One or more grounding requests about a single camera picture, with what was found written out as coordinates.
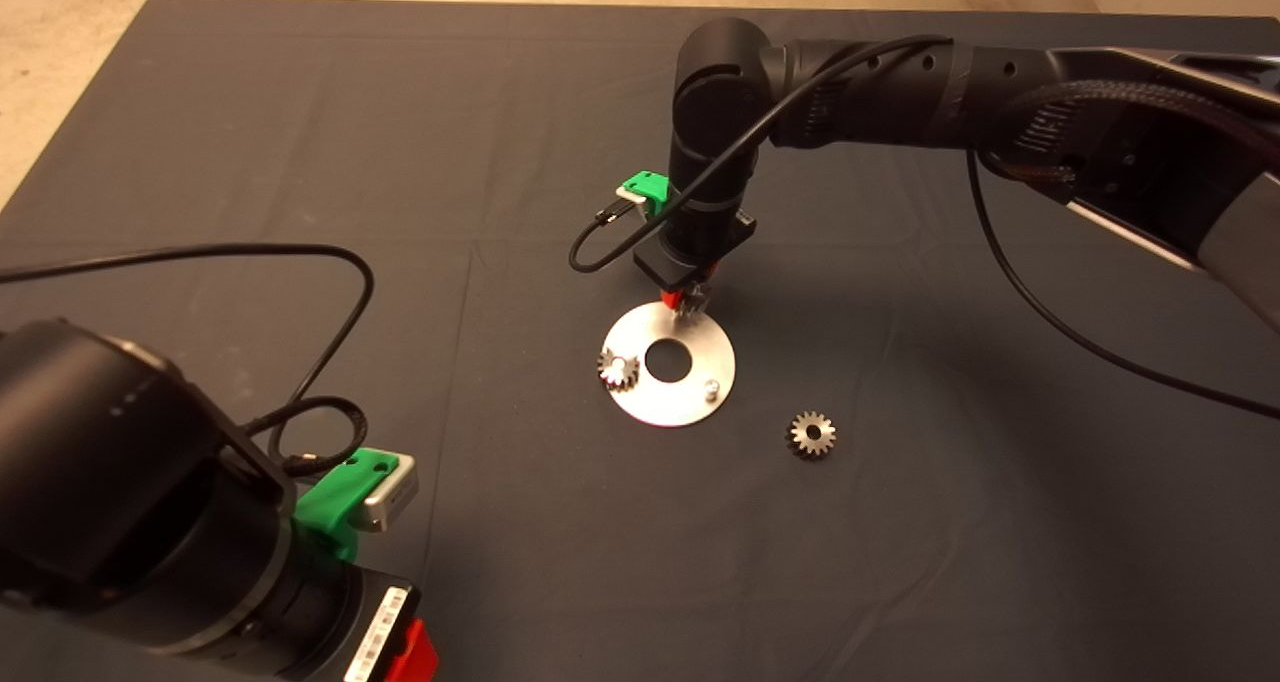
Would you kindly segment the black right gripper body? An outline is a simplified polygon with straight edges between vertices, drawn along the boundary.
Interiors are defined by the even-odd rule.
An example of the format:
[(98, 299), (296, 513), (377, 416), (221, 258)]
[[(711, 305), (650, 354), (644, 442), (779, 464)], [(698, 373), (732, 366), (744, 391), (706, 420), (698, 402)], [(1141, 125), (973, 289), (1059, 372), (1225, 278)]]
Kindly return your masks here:
[(710, 255), (677, 252), (675, 246), (666, 241), (663, 232), (658, 232), (635, 246), (634, 261), (660, 290), (685, 290), (687, 287), (709, 280), (722, 258), (751, 235), (754, 235), (754, 218), (746, 212), (736, 212), (723, 243)]

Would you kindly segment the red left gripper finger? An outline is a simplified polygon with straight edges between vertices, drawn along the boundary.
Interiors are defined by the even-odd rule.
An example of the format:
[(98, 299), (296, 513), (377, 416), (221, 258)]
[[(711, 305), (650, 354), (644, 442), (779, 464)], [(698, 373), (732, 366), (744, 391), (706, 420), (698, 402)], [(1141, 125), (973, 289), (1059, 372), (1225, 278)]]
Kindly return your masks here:
[(413, 618), (403, 635), (399, 653), (385, 673), (389, 682), (429, 682), (439, 668), (439, 656), (422, 619)]

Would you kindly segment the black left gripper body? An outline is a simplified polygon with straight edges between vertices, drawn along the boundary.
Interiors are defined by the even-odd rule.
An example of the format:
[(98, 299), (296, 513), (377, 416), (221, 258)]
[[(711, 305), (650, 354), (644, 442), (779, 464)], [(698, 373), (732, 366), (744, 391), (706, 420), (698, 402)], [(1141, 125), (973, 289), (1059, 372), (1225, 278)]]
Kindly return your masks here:
[(407, 646), (420, 591), (410, 580), (344, 564), (333, 622), (291, 668), (292, 681), (383, 681)]

